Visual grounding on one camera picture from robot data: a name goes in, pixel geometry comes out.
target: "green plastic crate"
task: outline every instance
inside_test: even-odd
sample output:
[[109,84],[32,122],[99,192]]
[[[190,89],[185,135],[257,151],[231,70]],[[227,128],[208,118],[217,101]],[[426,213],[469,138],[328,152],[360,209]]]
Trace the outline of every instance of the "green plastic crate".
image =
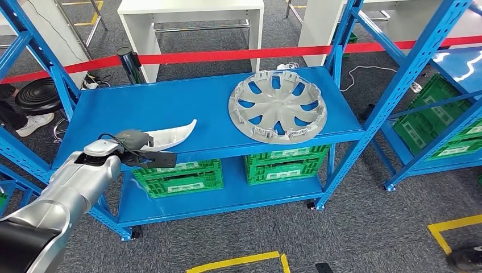
[[[460,93],[449,82],[442,76],[435,75],[410,103],[408,109],[432,104],[458,95]],[[393,129],[403,139],[412,154],[416,155],[470,106],[469,100],[461,100],[408,114],[399,118],[394,123]],[[452,151],[450,149],[451,144],[476,137],[482,137],[482,119],[477,120],[454,136],[445,148],[447,151]],[[453,151],[458,151],[458,146],[454,147]]]
[[250,156],[245,156],[244,166],[248,185],[315,176],[329,150],[328,146],[321,147],[320,154],[271,158],[267,164],[250,164]]
[[463,139],[446,144],[440,150],[431,155],[428,160],[449,158],[452,156],[466,155],[482,148],[482,139]]
[[393,129],[414,155],[438,136],[433,125],[420,112],[400,118],[399,122],[393,125]]
[[137,169],[132,172],[151,198],[223,188],[221,161],[177,164],[170,169]]
[[215,160],[179,163],[179,164],[176,164],[174,168],[138,169],[135,172],[141,174],[143,177],[157,178],[159,177],[159,174],[162,174],[164,176],[169,173],[186,174],[186,173],[202,172],[205,170],[210,170],[212,168],[218,168],[220,165],[221,165],[221,161],[219,159],[215,159]]
[[482,118],[478,119],[476,122],[467,126],[464,130],[458,133],[454,140],[466,139],[466,138],[482,138]]
[[7,197],[8,195],[4,194],[4,193],[0,193],[0,208],[3,206],[3,204],[5,203],[5,201],[7,201]]
[[295,161],[301,159],[309,159],[314,157],[322,157],[326,155],[329,149],[328,145],[311,146],[292,150],[264,152],[261,154],[247,155],[246,160],[249,166],[260,164],[275,164],[286,161]]
[[[415,107],[432,104],[437,101],[446,100],[451,97],[459,96],[460,92],[455,89],[447,80],[439,74],[435,74],[429,82],[423,87],[422,91],[407,107],[413,109]],[[469,100],[455,101],[431,109],[426,109],[418,113],[422,113],[430,122],[438,133],[441,133],[452,121],[462,115],[472,104]]]

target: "retractable belt barrier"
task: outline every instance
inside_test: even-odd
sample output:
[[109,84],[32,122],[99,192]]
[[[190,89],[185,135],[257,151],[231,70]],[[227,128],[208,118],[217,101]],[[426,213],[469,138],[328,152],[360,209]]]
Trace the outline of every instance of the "retractable belt barrier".
[[[399,49],[411,49],[415,45],[413,41],[395,42]],[[482,36],[447,38],[443,41],[442,47],[458,46],[463,44],[482,43]],[[306,55],[321,55],[330,53],[331,45],[321,45],[315,47],[278,47],[278,48],[262,48],[262,49],[245,49],[233,51],[203,51],[203,52],[185,52],[185,53],[166,53],[158,55],[139,55],[141,64],[178,64],[178,63],[199,63],[209,61],[233,61],[247,60],[256,58],[277,58],[277,57],[293,57]],[[366,53],[380,52],[385,49],[379,43],[355,43],[348,44],[345,53]],[[82,71],[92,71],[102,68],[114,67],[120,65],[121,61],[117,55],[102,57],[92,61],[67,65],[65,70],[68,73],[76,73]],[[0,83],[11,84],[21,81],[33,81],[39,78],[49,77],[46,71],[37,71],[18,76],[4,78]]]

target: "stool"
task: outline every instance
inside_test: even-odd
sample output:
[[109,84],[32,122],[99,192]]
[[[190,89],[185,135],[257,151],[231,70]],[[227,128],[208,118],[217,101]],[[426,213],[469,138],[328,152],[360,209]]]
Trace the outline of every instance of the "stool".
[[[69,91],[70,97],[75,102],[77,98]],[[16,95],[15,103],[22,112],[29,115],[45,115],[49,113],[59,112],[64,118],[60,119],[53,128],[54,143],[61,142],[59,134],[65,133],[65,130],[57,131],[60,124],[66,121],[66,115],[60,101],[57,88],[52,78],[41,78],[24,86]]]

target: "white table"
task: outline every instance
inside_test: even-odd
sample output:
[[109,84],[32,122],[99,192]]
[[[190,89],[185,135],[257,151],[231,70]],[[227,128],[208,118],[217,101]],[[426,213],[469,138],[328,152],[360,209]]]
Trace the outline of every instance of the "white table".
[[[263,0],[123,0],[117,10],[132,49],[140,55],[161,54],[154,23],[248,19],[249,48],[261,48]],[[254,72],[259,59],[251,60]],[[158,64],[143,65],[147,82],[155,82]]]
[[[363,11],[394,10],[397,5],[407,0],[365,0]],[[327,46],[335,33],[347,0],[308,0],[303,27],[301,28],[299,47]],[[303,56],[309,67],[323,65],[326,55]]]
[[[416,40],[435,13],[442,0],[411,0],[400,3],[383,32],[392,41]],[[474,0],[482,5],[482,0]],[[448,38],[482,35],[482,16],[467,9],[448,33]],[[482,44],[456,45],[450,48],[476,47]]]

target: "blue metal shelf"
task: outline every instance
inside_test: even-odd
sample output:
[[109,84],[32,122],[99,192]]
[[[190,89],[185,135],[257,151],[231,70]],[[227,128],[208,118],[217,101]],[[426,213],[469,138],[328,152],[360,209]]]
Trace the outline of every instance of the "blue metal shelf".
[[430,64],[463,94],[482,89],[482,47],[441,50]]
[[[390,144],[392,150],[395,152],[398,160],[404,166],[410,163],[414,156],[390,124],[390,122],[385,122],[380,130],[387,142]],[[482,165],[482,151],[468,155],[459,155],[450,158],[422,162],[414,167],[412,171],[410,171],[409,176],[449,171],[451,169],[461,169],[480,165]]]
[[[430,63],[462,94],[475,93],[482,89],[482,47],[438,51]],[[480,97],[482,96],[471,97],[470,100],[472,103],[476,103]],[[396,184],[409,176],[482,165],[482,151],[430,161],[422,159],[426,159],[437,150],[437,147],[447,143],[450,135],[453,136],[463,129],[463,124],[470,124],[474,119],[481,117],[482,114],[478,106],[472,106],[471,110],[473,111],[472,115],[465,115],[465,118],[461,117],[453,122],[452,127],[455,128],[453,131],[447,129],[442,134],[444,135],[443,137],[433,140],[431,145],[435,148],[426,148],[416,156],[410,152],[404,141],[392,128],[393,121],[384,122],[380,127],[380,131],[395,152],[397,159],[402,163],[402,168],[398,172],[395,171],[385,157],[384,152],[374,143],[382,161],[393,176],[385,182],[386,188],[389,191],[393,190]]]
[[[131,173],[124,168],[126,172],[118,219],[109,212],[103,198],[100,198],[89,213],[118,233],[123,240],[130,240],[132,225],[312,198],[315,198],[315,207],[322,209],[470,3],[471,0],[443,0],[410,53],[405,56],[361,11],[363,0],[348,0],[325,66],[296,69],[302,77],[320,88],[328,109],[327,123],[313,139],[283,146],[259,143],[246,137],[236,129],[228,116],[229,95],[236,84],[250,73],[102,88],[87,90],[79,95],[72,80],[17,1],[0,1],[4,16],[19,34],[18,41],[14,43],[15,47],[9,49],[10,54],[0,59],[0,78],[5,75],[5,69],[13,64],[13,57],[18,55],[17,47],[27,45],[26,41],[31,38],[28,47],[54,79],[70,120],[64,141],[52,165],[47,164],[3,128],[0,128],[0,154],[47,183],[51,174],[72,151],[82,150],[100,133],[117,133],[125,129],[159,130],[187,125],[191,120],[197,119],[198,123],[191,136],[170,151],[178,153],[180,163],[222,158],[224,189],[152,200],[144,190],[137,187],[132,181]],[[363,125],[358,123],[339,91],[342,53],[356,21],[359,21],[400,65]],[[77,105],[70,102],[66,85],[80,96]],[[469,121],[473,116],[469,117],[467,114],[464,118]],[[333,143],[339,142],[352,143],[342,160],[335,165]],[[247,185],[243,163],[238,156],[328,143],[331,145],[327,179],[323,186],[318,177],[252,187]],[[408,165],[415,164],[418,160],[423,161],[424,158],[413,159],[404,168],[409,168]]]
[[[325,127],[307,142],[260,143],[234,126],[228,114],[229,96],[252,73],[193,78],[83,92],[52,168],[58,168],[73,151],[81,151],[101,133],[115,134],[126,128],[166,129],[187,125],[193,119],[197,124],[191,135],[168,150],[178,153],[179,163],[346,142],[363,136],[365,131],[326,68],[294,71],[320,88],[328,109]],[[118,122],[113,122],[114,115]]]
[[323,195],[318,176],[249,186],[242,156],[224,158],[221,165],[223,189],[154,199],[139,186],[131,172],[124,173],[118,210],[119,224],[135,226],[307,200]]
[[25,178],[19,176],[2,164],[0,164],[0,175],[0,178],[3,178],[3,180],[0,180],[0,193],[7,194],[7,199],[3,205],[0,205],[0,218],[2,217],[3,211],[7,207],[7,204],[9,203],[10,198],[16,189],[23,192],[23,196],[20,200],[18,208],[22,208],[27,205],[32,196],[38,197],[42,192],[42,189],[37,187],[35,184],[27,181]]

